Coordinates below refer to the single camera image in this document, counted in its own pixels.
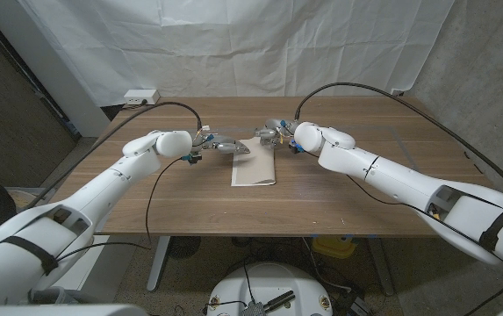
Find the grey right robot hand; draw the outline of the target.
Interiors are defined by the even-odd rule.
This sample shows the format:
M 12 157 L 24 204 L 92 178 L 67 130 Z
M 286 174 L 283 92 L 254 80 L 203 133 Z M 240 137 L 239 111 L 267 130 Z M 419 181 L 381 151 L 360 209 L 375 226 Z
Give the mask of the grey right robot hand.
M 274 148 L 290 139 L 300 122 L 298 120 L 286 121 L 279 118 L 269 118 L 263 127 L 255 129 L 255 137 L 260 139 L 260 144 Z

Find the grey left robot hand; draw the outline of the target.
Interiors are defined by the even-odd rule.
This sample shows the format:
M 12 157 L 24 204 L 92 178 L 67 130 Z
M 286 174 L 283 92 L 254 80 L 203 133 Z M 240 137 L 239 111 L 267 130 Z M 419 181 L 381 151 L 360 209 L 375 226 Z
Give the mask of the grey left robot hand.
M 215 149 L 221 154 L 250 153 L 250 149 L 241 141 L 217 133 L 203 133 L 193 141 L 192 150 L 194 152 L 206 149 Z

